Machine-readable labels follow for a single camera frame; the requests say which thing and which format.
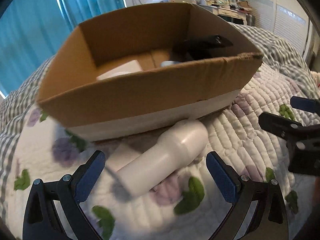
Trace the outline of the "white plastic bottle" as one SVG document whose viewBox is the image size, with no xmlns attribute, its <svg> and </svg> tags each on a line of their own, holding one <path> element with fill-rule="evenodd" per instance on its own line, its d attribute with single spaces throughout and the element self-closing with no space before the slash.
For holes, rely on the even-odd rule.
<svg viewBox="0 0 320 240">
<path fill-rule="evenodd" d="M 131 197 L 139 197 L 174 171 L 188 166 L 205 149 L 208 131 L 199 120 L 182 120 L 163 132 L 150 149 L 116 175 Z"/>
</svg>

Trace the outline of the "black remote control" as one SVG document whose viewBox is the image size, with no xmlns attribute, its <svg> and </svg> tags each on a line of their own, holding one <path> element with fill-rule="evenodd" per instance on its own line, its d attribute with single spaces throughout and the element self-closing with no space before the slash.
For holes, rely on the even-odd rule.
<svg viewBox="0 0 320 240">
<path fill-rule="evenodd" d="M 233 43 L 221 35 L 189 38 L 172 47 L 172 55 L 182 62 L 211 59 L 218 49 L 232 47 Z"/>
</svg>

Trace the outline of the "light blue round object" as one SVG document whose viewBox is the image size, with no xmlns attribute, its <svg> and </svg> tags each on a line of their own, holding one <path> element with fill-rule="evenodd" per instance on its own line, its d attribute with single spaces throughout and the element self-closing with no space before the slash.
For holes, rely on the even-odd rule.
<svg viewBox="0 0 320 240">
<path fill-rule="evenodd" d="M 181 63 L 181 62 L 179 62 L 179 61 L 167 60 L 167 61 L 163 61 L 163 62 L 160 64 L 160 67 L 172 66 L 172 65 L 175 65 L 175 64 L 179 64 L 179 63 Z"/>
</svg>

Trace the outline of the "white rectangular box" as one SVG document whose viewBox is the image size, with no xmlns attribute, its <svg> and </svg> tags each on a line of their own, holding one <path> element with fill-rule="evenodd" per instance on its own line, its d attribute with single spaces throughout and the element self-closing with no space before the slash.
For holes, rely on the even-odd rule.
<svg viewBox="0 0 320 240">
<path fill-rule="evenodd" d="M 143 69 L 139 62 L 137 60 L 129 61 L 125 64 L 122 64 L 116 68 L 113 68 L 112 70 L 109 70 L 108 72 L 105 72 L 104 74 L 101 74 L 97 76 L 97 80 L 104 80 L 109 79 L 116 76 L 122 76 L 127 74 L 133 74 L 136 72 L 141 72 Z"/>
</svg>

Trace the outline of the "floral quilted bedspread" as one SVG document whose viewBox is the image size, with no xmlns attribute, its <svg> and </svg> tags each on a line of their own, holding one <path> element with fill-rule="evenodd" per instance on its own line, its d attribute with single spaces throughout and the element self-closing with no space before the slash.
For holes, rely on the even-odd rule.
<svg viewBox="0 0 320 240">
<path fill-rule="evenodd" d="M 266 111 L 304 126 L 318 124 L 317 115 L 292 109 L 290 98 L 317 98 L 319 91 L 306 62 L 286 39 L 257 27 L 238 29 L 263 52 L 263 64 L 230 107 L 203 118 L 209 133 L 206 152 L 216 151 L 238 174 L 253 180 L 276 178 L 293 238 L 310 215 L 315 178 L 288 171 L 285 141 L 262 131 L 258 116 Z M 44 61 L 1 104 L 1 219 L 19 239 L 32 182 L 73 173 L 95 150 L 86 143 L 80 152 L 65 129 L 35 104 L 50 63 Z M 107 239 L 208 239 L 230 207 L 204 156 L 136 199 L 104 171 L 81 206 Z"/>
</svg>

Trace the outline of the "white louvered wardrobe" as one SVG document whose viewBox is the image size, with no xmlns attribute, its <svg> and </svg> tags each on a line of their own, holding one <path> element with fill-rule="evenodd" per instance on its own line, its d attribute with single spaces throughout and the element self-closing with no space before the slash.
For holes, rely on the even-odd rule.
<svg viewBox="0 0 320 240">
<path fill-rule="evenodd" d="M 255 26 L 268 30 L 292 44 L 306 59 L 312 23 L 297 0 L 246 0 L 253 8 Z"/>
</svg>

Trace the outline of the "small white flat box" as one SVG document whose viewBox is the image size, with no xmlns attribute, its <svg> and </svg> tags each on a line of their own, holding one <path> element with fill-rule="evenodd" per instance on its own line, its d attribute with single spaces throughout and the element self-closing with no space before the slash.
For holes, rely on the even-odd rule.
<svg viewBox="0 0 320 240">
<path fill-rule="evenodd" d="M 125 142 L 122 142 L 109 155 L 105 164 L 105 170 L 113 177 L 114 180 L 118 180 L 117 171 L 138 158 L 141 154 L 142 151 L 133 148 Z"/>
</svg>

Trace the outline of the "white dressing table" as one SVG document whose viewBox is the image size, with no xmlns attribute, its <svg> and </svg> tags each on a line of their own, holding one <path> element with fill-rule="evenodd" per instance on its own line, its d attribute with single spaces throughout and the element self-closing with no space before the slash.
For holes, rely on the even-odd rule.
<svg viewBox="0 0 320 240">
<path fill-rule="evenodd" d="M 214 15 L 217 15 L 221 18 L 230 18 L 230 22 L 236 23 L 236 21 L 242 21 L 242 25 L 248 25 L 248 12 L 240 9 L 231 9 L 228 4 L 216 4 L 211 5 L 200 5 L 204 9 L 212 12 Z"/>
</svg>

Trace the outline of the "brown cardboard box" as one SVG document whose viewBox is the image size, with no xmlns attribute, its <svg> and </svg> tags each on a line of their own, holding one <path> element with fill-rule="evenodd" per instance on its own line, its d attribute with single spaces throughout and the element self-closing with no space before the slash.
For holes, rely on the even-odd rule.
<svg viewBox="0 0 320 240">
<path fill-rule="evenodd" d="M 172 55 L 174 44 L 209 35 L 233 46 L 211 59 L 182 62 Z M 87 141 L 114 139 L 226 108 L 262 58 L 237 27 L 198 5 L 137 5 L 80 23 L 53 57 L 37 103 Z M 132 60 L 141 72 L 96 79 Z M 160 67 L 167 60 L 181 63 Z"/>
</svg>

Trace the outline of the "blue curtains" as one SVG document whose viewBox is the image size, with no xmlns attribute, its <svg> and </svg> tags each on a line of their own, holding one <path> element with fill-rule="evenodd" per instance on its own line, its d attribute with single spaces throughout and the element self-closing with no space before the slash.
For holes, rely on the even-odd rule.
<svg viewBox="0 0 320 240">
<path fill-rule="evenodd" d="M 1 16 L 1 94 L 17 89 L 73 29 L 123 0 L 13 0 Z"/>
</svg>

